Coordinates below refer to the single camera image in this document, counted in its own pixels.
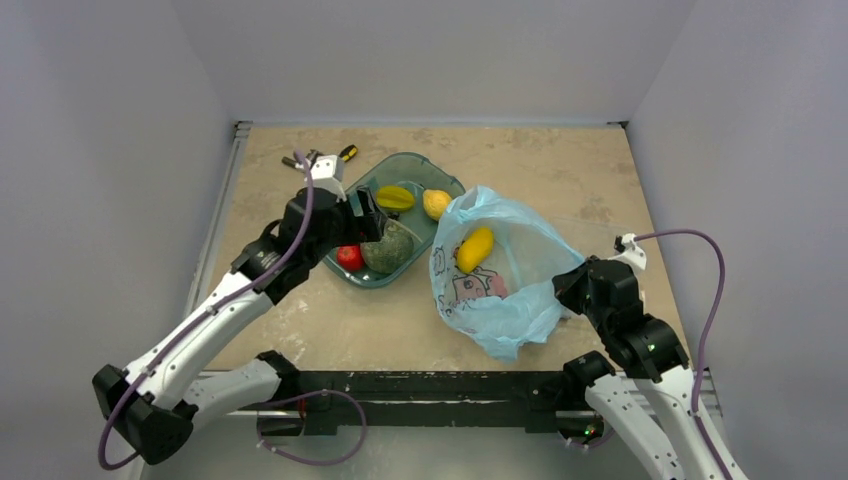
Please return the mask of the green fake melon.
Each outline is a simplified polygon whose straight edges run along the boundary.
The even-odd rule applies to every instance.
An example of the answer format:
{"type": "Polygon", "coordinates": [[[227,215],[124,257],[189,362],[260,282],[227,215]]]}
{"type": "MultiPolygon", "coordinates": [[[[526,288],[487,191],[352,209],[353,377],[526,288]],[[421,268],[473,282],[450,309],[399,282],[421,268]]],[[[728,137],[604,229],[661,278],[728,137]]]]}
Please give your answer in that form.
{"type": "Polygon", "coordinates": [[[392,274],[401,268],[415,251],[413,235],[401,224],[390,220],[382,238],[360,245],[363,260],[368,268],[380,274],[392,274]]]}

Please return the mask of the light blue plastic bag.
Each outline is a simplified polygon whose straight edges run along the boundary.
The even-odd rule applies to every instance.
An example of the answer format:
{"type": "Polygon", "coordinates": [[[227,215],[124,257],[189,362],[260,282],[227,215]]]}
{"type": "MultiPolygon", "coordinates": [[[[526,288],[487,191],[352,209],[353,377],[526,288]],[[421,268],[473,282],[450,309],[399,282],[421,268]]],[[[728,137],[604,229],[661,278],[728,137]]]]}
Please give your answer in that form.
{"type": "Polygon", "coordinates": [[[569,311],[555,298],[552,278],[585,258],[529,206],[478,185],[455,198],[442,215],[428,259],[434,301],[442,320],[504,363],[528,343],[543,344],[569,311]],[[479,227],[495,237],[491,254],[470,274],[456,253],[479,227]]]}

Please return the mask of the yellow fake mango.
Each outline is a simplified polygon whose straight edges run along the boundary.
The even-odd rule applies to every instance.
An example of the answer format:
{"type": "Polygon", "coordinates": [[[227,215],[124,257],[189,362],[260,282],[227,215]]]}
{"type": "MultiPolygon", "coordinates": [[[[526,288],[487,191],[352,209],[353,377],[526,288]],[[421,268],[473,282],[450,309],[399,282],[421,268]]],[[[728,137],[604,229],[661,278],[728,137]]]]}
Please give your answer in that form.
{"type": "Polygon", "coordinates": [[[488,227],[479,227],[471,232],[457,250],[457,268],[470,274],[491,254],[494,243],[494,233],[488,227]]]}

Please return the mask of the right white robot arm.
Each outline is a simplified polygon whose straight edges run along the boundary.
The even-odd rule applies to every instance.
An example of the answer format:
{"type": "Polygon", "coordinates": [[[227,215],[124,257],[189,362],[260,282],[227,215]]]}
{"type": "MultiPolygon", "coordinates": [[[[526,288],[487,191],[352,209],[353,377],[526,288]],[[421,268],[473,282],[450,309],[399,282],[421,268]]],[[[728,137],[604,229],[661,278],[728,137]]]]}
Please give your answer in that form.
{"type": "Polygon", "coordinates": [[[565,388],[584,397],[653,479],[743,479],[703,401],[674,330],[647,313],[637,276],[644,254],[590,257],[552,284],[584,315],[605,348],[563,367],[565,388]]]}

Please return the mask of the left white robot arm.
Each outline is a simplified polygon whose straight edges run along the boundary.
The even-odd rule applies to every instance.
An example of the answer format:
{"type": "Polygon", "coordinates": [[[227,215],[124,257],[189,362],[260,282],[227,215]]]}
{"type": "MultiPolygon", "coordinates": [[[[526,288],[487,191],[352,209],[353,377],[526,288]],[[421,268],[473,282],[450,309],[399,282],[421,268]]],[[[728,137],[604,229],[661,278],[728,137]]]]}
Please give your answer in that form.
{"type": "Polygon", "coordinates": [[[125,367],[103,366],[92,384],[106,421],[98,460],[110,462],[106,446],[117,432],[132,448],[131,460],[157,465],[172,457],[192,433],[211,420],[244,407],[291,407],[300,422],[326,411],[336,398],[349,402],[360,422],[366,414],[351,395],[303,378],[275,350],[215,376],[200,373],[238,333],[303,284],[331,250],[379,240],[388,218],[372,191],[353,197],[307,186],[292,198],[282,218],[270,222],[231,264],[218,286],[156,346],[125,367]]]}

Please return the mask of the yellow fake starfruit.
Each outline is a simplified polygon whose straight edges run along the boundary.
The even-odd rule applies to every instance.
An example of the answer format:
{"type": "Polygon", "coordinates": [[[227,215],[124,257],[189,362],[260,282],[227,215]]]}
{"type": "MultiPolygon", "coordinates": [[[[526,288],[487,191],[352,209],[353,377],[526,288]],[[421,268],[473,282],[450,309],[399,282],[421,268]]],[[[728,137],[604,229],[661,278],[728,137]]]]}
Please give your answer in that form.
{"type": "Polygon", "coordinates": [[[404,187],[389,185],[376,192],[376,202],[384,210],[406,212],[416,205],[415,195],[404,187]]]}

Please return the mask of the red fake apple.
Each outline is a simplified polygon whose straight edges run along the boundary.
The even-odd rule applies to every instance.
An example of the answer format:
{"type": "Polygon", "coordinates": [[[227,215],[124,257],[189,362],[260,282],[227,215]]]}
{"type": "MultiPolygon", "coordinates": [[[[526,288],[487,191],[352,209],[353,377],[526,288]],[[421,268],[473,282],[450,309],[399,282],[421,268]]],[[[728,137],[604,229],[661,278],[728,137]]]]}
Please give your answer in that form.
{"type": "Polygon", "coordinates": [[[358,272],[366,266],[359,245],[339,247],[336,253],[336,262],[343,270],[350,273],[358,272]]]}

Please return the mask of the yellow fake lemon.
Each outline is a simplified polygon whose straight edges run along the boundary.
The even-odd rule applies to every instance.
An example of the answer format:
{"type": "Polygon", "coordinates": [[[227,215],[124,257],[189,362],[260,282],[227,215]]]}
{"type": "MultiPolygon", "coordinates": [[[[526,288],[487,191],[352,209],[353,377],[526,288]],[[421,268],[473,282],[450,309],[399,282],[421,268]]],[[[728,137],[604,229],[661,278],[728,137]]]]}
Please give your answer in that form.
{"type": "Polygon", "coordinates": [[[425,214],[430,219],[439,221],[453,201],[453,198],[446,191],[426,189],[422,193],[421,200],[425,214]]]}

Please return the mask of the clear plastic screw box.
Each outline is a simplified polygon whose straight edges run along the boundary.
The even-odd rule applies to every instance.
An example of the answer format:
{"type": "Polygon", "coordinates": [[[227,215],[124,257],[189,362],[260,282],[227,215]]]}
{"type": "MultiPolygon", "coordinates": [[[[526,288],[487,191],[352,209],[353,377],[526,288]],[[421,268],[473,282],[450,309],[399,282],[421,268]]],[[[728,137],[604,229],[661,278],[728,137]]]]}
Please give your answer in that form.
{"type": "Polygon", "coordinates": [[[562,238],[583,257],[609,258],[618,254],[615,240],[633,233],[629,226],[598,223],[572,217],[552,217],[549,223],[562,238]]]}

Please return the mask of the teal plastic tray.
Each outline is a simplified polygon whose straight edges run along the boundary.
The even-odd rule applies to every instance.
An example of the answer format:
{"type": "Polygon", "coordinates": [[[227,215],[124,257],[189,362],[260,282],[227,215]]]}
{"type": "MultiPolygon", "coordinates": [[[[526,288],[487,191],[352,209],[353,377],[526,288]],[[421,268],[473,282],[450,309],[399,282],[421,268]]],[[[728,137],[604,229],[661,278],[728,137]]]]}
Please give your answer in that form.
{"type": "Polygon", "coordinates": [[[382,288],[402,275],[433,243],[437,222],[425,212],[422,202],[427,190],[442,190],[456,198],[465,193],[464,185],[428,158],[414,152],[395,153],[376,164],[355,181],[345,183],[345,193],[356,213],[361,208],[356,198],[356,189],[365,186],[375,194],[385,186],[397,186],[407,190],[415,197],[415,205],[406,212],[400,212],[395,220],[409,230],[413,250],[408,259],[391,273],[380,273],[368,266],[353,272],[337,262],[337,251],[332,250],[324,257],[323,265],[329,271],[352,285],[362,288],[382,288]]]}

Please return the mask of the yellow black screwdriver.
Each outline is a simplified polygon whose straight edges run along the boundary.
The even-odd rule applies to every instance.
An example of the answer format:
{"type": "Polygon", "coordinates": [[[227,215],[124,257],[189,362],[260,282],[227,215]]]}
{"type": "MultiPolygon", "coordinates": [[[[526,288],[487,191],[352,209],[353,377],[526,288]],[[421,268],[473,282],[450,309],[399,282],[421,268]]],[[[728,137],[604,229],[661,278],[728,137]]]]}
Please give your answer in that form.
{"type": "Polygon", "coordinates": [[[353,159],[359,152],[358,147],[355,144],[350,144],[345,147],[339,154],[338,157],[343,162],[348,162],[353,159]]]}

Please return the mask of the grey metal tool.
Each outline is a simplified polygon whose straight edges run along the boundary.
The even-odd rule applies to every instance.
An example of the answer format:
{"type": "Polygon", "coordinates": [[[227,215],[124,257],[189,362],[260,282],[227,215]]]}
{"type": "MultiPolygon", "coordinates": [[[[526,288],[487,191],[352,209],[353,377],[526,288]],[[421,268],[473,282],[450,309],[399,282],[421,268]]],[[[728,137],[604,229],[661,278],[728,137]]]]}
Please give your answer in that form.
{"type": "Polygon", "coordinates": [[[305,155],[303,162],[300,162],[293,157],[284,156],[281,158],[281,163],[289,168],[303,171],[305,169],[304,165],[312,167],[319,155],[320,152],[318,150],[309,150],[305,155]]]}

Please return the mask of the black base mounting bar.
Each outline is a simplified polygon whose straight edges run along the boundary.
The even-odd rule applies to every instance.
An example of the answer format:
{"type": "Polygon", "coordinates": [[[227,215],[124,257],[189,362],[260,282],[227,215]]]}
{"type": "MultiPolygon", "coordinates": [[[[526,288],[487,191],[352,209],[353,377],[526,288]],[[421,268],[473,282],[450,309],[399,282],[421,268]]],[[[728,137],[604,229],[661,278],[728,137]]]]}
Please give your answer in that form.
{"type": "Polygon", "coordinates": [[[341,426],[519,428],[585,441],[606,433],[562,371],[303,371],[260,411],[290,411],[305,435],[341,426]]]}

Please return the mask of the aluminium frame rail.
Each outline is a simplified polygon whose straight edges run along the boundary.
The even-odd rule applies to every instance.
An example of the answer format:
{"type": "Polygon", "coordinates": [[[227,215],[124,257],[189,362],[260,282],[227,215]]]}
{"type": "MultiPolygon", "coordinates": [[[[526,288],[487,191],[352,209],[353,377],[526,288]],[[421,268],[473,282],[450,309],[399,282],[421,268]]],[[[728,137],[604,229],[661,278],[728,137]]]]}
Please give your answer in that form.
{"type": "Polygon", "coordinates": [[[222,183],[213,204],[206,237],[199,253],[186,305],[183,310],[186,318],[191,315],[196,307],[202,304],[207,296],[207,289],[212,281],[213,270],[220,247],[220,237],[226,223],[227,210],[232,200],[249,135],[253,127],[253,121],[238,121],[234,125],[232,143],[224,163],[222,183]]]}

